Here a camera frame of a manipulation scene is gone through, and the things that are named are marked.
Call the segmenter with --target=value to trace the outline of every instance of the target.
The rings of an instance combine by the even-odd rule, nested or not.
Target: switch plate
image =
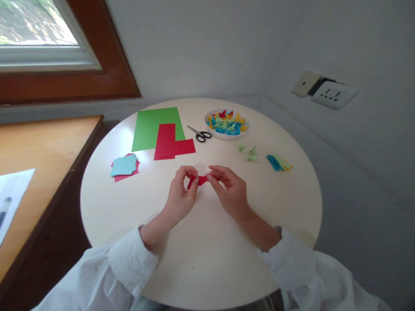
[[[322,76],[311,71],[304,71],[302,76],[298,79],[291,92],[300,97],[306,97],[311,88],[320,80]]]
[[[311,100],[333,109],[343,107],[359,89],[341,83],[326,81],[324,82]]]

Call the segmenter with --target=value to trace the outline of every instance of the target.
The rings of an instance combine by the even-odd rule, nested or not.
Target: round white table
[[[146,108],[178,107],[186,139],[193,138],[196,153],[173,160],[154,161],[154,151],[135,152],[139,173],[117,183],[110,177],[114,159],[131,151],[137,113],[113,128],[95,149],[81,187],[82,221],[92,246],[113,243],[134,227],[157,215],[167,199],[169,185],[181,165],[230,167],[246,180],[251,207],[268,223],[289,228],[310,248],[319,235],[322,198],[316,173],[294,138],[271,119],[250,108],[217,99],[186,98]],[[204,115],[226,107],[243,111],[252,121],[241,142],[256,145],[259,159],[248,162],[238,141],[216,137],[200,143],[187,125],[206,130]],[[294,168],[274,171],[268,154],[277,153]],[[194,310],[245,305],[278,289],[249,236],[226,214],[207,182],[200,186],[189,215],[154,253],[159,263],[142,295],[157,302]]]

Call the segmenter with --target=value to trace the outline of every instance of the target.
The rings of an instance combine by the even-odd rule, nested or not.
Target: wooden window frame
[[[67,0],[102,70],[0,74],[0,104],[141,97],[105,0]]]

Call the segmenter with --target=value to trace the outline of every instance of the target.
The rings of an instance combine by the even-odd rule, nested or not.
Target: white sleeve
[[[91,248],[33,311],[129,310],[157,265],[135,228],[113,245]]]
[[[312,251],[287,229],[268,253],[259,256],[281,288],[288,310],[391,311],[378,297],[357,284],[333,257]]]

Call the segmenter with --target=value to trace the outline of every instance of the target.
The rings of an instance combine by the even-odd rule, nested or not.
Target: red paper
[[[130,155],[132,155],[133,153],[128,153],[128,154],[126,154],[124,157],[126,157],[126,156],[130,156]],[[131,175],[117,175],[117,176],[114,176],[114,180],[115,180],[115,182],[117,182],[117,181],[120,181],[120,180],[123,180],[123,179],[126,179],[127,177],[130,177],[130,176],[132,176],[132,175],[136,175],[136,174],[138,174],[138,165],[140,164],[140,161],[138,161],[137,160],[137,163],[135,164],[135,171],[131,174]]]
[[[190,186],[192,185],[192,182],[196,179],[195,176],[190,176],[189,185],[187,186],[187,190],[190,189]],[[208,178],[206,176],[199,176],[199,187],[203,185],[205,182],[207,182]]]
[[[159,157],[166,157],[174,155],[182,155],[188,153],[195,153],[195,143],[193,139],[172,141],[165,144],[164,148],[159,150]]]
[[[196,152],[193,139],[175,141],[175,124],[160,124],[154,160],[174,159],[177,155]]]
[[[222,113],[219,112],[219,118],[223,117],[226,117],[226,109]]]
[[[174,159],[171,143],[176,140],[176,124],[160,124],[154,160]]]

